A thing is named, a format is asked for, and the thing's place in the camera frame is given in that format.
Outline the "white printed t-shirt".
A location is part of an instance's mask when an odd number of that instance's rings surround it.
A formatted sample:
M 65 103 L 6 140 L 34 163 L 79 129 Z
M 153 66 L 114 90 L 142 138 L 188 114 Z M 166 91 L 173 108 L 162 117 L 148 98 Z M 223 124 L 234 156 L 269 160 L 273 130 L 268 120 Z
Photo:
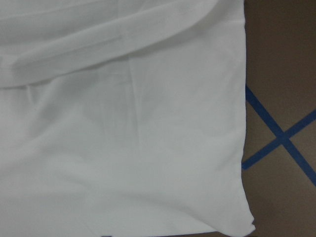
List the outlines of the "white printed t-shirt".
M 255 229 L 241 0 L 3 0 L 0 234 Z

